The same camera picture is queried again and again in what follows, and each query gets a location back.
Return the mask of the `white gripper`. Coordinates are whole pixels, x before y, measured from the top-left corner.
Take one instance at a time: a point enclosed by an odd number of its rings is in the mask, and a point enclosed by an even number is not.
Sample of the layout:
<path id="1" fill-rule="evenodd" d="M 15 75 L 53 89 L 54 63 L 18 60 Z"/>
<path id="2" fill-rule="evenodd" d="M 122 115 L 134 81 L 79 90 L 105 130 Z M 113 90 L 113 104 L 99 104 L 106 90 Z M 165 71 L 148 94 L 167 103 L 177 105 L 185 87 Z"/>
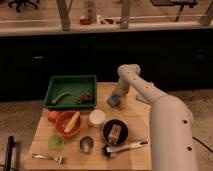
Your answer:
<path id="1" fill-rule="evenodd" d="M 119 81 L 115 87 L 114 94 L 112 96 L 112 106 L 118 106 L 120 104 L 121 98 L 121 108 L 124 109 L 127 106 L 128 97 L 126 96 L 129 93 L 130 85 L 125 81 Z"/>

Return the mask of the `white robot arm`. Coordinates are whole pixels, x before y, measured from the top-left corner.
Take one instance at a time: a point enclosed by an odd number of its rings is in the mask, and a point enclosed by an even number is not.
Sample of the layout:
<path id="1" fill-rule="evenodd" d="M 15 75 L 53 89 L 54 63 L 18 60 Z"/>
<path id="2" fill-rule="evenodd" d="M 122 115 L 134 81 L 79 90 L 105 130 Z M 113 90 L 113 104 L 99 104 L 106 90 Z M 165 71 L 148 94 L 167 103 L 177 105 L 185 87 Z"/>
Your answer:
<path id="1" fill-rule="evenodd" d="M 169 95 L 140 77 L 137 64 L 120 65 L 119 80 L 110 98 L 120 106 L 130 87 L 148 102 L 150 108 L 150 147 L 152 171 L 198 171 L 191 124 L 193 115 L 179 98 Z"/>

